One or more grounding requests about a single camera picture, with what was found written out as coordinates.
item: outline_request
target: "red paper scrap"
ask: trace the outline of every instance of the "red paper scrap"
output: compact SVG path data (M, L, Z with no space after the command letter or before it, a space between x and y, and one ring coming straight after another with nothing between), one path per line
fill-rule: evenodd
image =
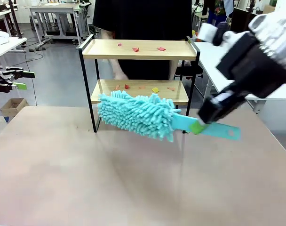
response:
M175 91L175 88L172 88L172 87L167 87L167 89L169 89L171 91Z
M159 47L159 48L157 48L158 50L160 50L160 51L165 51L166 49L165 48L163 48L163 47Z

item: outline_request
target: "shelf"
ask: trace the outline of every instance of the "shelf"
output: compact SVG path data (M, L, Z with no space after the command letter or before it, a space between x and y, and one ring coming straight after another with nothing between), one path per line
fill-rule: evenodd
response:
M196 50L186 41L94 39L83 51L91 59L195 60Z
M129 85L129 89L125 89L124 85ZM137 95L150 96L153 91L152 88L157 87L159 89L160 98L172 99L175 105L187 105L188 96L181 81L159 81L159 80L98 80L91 96L91 102L93 104L99 103L98 96L104 93L108 96L111 95L111 91L115 90L115 87L120 85L121 91L125 90L132 97ZM175 91L167 89L167 87L175 88Z

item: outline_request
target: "person's arm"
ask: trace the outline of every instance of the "person's arm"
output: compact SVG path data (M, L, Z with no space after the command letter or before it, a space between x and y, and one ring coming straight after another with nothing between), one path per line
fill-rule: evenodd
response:
M101 30L101 37L102 39L114 39L113 32L109 32L104 29ZM128 79L128 77L123 73L118 60L110 59L110 63L115 79Z
M175 78L175 72L178 63L179 63L178 60L169 61L169 80L173 80Z
M101 29L102 39L113 39L115 19L112 0L96 0L93 25ZM110 60L115 79L128 79L123 73L118 60Z

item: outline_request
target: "beige table surface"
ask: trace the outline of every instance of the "beige table surface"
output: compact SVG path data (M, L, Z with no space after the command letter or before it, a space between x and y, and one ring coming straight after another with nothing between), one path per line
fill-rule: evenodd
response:
M286 226L286 151L251 111L223 122L241 141L95 134L86 108L25 107L0 134L0 225Z
M93 39L83 50L90 59L195 60L196 50L187 41Z
M157 93L160 98L172 99L175 105L187 105L188 96L183 86L182 81L161 81L161 80L104 80L99 79L96 83L94 91L91 96L91 102L93 104L99 103L99 95L104 93L108 96L115 90L116 86L119 86L119 90L127 91L132 97L137 95L150 96L153 91L151 89L157 87L159 92Z

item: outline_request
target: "table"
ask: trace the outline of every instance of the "table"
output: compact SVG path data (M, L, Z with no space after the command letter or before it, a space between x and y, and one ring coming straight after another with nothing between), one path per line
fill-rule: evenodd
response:
M201 20L207 19L209 17L209 13L207 12L206 15L203 15L203 12L195 12L192 18L192 29L196 32L199 32L200 26L201 26Z
M2 66L7 66L7 63L6 63L3 55L5 53L9 52L10 50L12 50L13 48L17 47L18 45L22 44L23 42L26 42L26 41L27 41L26 38L19 39L19 38L10 37L8 43L0 45L0 62L2 64Z
M222 120L241 141L94 133L90 120L86 108L30 106L5 127L0 225L286 226L286 151L252 111Z
M108 96L119 86L119 90L126 91L132 97L138 95L150 96L153 91L151 89L157 87L160 92L157 93L160 98L172 99L175 105L187 105L188 96L182 84L182 81L158 81L158 80L104 80L99 79L91 96L92 104L99 103L99 95L104 93Z
M226 45L219 47L213 46L211 43L207 42L196 42L195 43L201 51L200 64L204 71L209 76L207 88L204 95L204 100L210 95L211 87L214 86L217 92L223 90L226 86L230 85L233 81L227 80L223 74L221 74L216 66L220 62L220 59L228 51ZM271 93L265 99L260 99L254 95L248 95L246 100L253 108L253 111L258 114L266 101L269 100L286 100L286 84L282 85L275 92Z
M72 14L75 21L75 30L77 34L77 39L80 44L88 35L88 24L87 24L87 15L85 14L84 8L79 7L79 4L76 3L48 3L42 6L31 6L29 7L30 14L33 19L33 24L35 24L34 16L36 15L40 32L42 33L42 38L49 37L54 39L75 39L75 36L67 35L67 29L70 27L67 14ZM60 35L47 35L46 31L50 24L49 13L55 14L57 18L58 29ZM40 44L42 44L40 33L35 26L35 31L38 36Z
M9 36L11 37L11 32L10 32L10 29L8 27L8 23L7 23L7 20L6 20L6 17L5 17L5 15L9 14L10 12L11 12L10 10L5 10L5 11L0 12L0 20L3 19L4 24L6 26L6 31L9 34Z
M87 101L89 109L91 112L91 119L93 124L93 130L96 133L100 123L100 117L95 123L93 109L92 109L92 97L90 94L88 81L87 81L87 72L84 59L94 59L95 68L97 75L97 84L93 93L100 93L102 89L109 90L108 87L99 86L99 68L97 59L141 59L141 60L183 60L182 67L184 66L184 60L194 61L195 65L199 64L199 48L194 44L193 40L187 36L188 41L171 41L171 40L101 40L95 39L94 35L90 35L80 46L79 46L79 58L81 63L81 69L83 74L83 79L85 82ZM157 48L163 47L165 51L159 51ZM133 48L139 48L138 52L134 52ZM189 98L187 102L187 111L186 115L189 114L190 105L192 100L192 94L194 89L196 74L192 75L191 79L191 88L189 92ZM140 82L142 81L132 81L135 86L139 87ZM155 87L162 83L162 81L157 81Z

